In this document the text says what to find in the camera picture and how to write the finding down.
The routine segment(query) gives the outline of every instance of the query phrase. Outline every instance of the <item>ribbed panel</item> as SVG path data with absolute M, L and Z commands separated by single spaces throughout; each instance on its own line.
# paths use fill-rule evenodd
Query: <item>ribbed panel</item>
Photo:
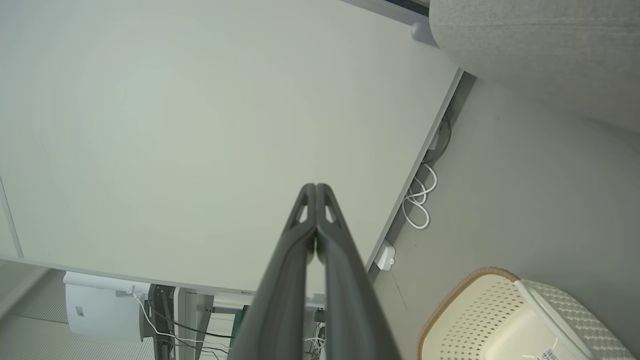
M 65 303 L 65 272 L 50 270 L 14 307 L 11 314 L 26 318 L 68 323 Z
M 153 360 L 152 344 L 72 334 L 64 323 L 12 315 L 0 323 L 1 360 Z

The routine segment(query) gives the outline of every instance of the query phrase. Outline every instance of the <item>barcode label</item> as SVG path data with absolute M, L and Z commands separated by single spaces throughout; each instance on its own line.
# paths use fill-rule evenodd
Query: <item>barcode label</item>
M 538 360 L 558 360 L 558 356 L 554 352 L 554 349 L 548 348 L 547 351 L 538 356 Z

